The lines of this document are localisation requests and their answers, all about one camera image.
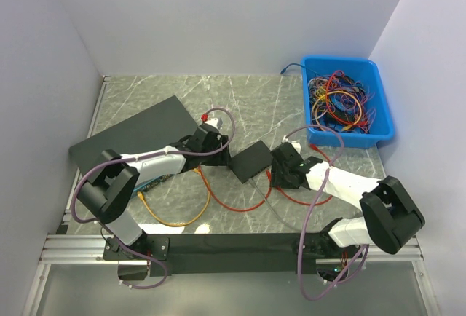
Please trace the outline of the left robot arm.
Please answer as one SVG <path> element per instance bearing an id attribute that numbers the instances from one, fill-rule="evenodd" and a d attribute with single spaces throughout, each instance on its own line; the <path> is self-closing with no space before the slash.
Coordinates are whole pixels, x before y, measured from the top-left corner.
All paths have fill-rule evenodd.
<path id="1" fill-rule="evenodd" d="M 127 209 L 135 188 L 199 165 L 226 166 L 231 141 L 218 126 L 206 122 L 193 134 L 155 151 L 118 154 L 106 150 L 101 154 L 103 161 L 76 185 L 72 217 L 81 224 L 97 221 L 121 242 L 120 249 L 128 258 L 140 258 L 146 250 L 146 233 Z"/>

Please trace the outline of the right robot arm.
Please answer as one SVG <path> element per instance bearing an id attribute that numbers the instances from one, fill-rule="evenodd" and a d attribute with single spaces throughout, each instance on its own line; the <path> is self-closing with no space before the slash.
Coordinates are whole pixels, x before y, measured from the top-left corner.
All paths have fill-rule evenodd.
<path id="1" fill-rule="evenodd" d="M 317 157 L 303 159 L 296 142 L 281 143 L 271 156 L 273 186 L 322 189 L 360 211 L 359 216 L 335 219 L 322 230 L 320 248 L 329 257 L 349 246 L 370 244 L 395 255 L 425 225 L 420 209 L 397 178 L 367 178 Z"/>

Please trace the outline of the small black network switch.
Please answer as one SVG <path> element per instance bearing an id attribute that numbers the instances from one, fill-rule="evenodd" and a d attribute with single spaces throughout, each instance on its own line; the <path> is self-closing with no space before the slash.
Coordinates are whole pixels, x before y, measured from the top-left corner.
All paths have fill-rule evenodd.
<path id="1" fill-rule="evenodd" d="M 233 156 L 229 168 L 240 183 L 244 184 L 267 169 L 271 163 L 272 156 L 269 147 L 263 141 L 256 141 Z"/>

